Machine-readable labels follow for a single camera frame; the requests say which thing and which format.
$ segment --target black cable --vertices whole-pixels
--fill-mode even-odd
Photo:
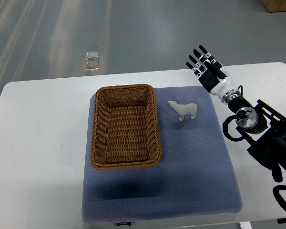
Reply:
[[[228,130],[228,125],[229,123],[234,120],[234,119],[238,119],[238,118],[246,118],[245,115],[241,115],[241,114],[235,114],[235,115],[232,115],[230,117],[227,117],[227,119],[224,121],[223,123],[223,133],[224,135],[231,141],[233,142],[240,142],[240,141],[243,141],[244,140],[244,137],[241,136],[241,137],[232,137],[230,134],[229,134],[229,130]]]
[[[278,204],[284,209],[286,212],[286,201],[283,199],[283,197],[280,194],[281,190],[286,190],[286,185],[277,185],[273,188],[273,195],[276,198]]]

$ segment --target label tag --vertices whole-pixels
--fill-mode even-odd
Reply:
[[[118,227],[121,225],[127,225],[129,227],[131,227],[132,223],[131,222],[121,222],[121,223],[117,223]]]

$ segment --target wicker basket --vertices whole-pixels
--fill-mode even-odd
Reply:
[[[110,86],[95,94],[90,162],[95,169],[151,167],[161,160],[154,89]]]

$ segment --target white table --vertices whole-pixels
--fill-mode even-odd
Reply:
[[[258,99],[286,117],[286,65],[227,66],[244,97]],[[191,70],[12,82],[0,97],[0,228],[86,228],[82,184],[91,96],[103,86],[147,83],[157,87],[200,85]],[[232,112],[211,96],[220,125]],[[237,131],[231,129],[232,135]],[[243,208],[239,213],[136,221],[134,229],[170,228],[286,217],[275,201],[271,172],[246,151],[245,141],[225,142]],[[93,228],[115,228],[95,223]]]

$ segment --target robotic finger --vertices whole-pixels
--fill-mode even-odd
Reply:
[[[206,68],[202,66],[193,56],[189,55],[189,58],[202,73],[206,71]]]

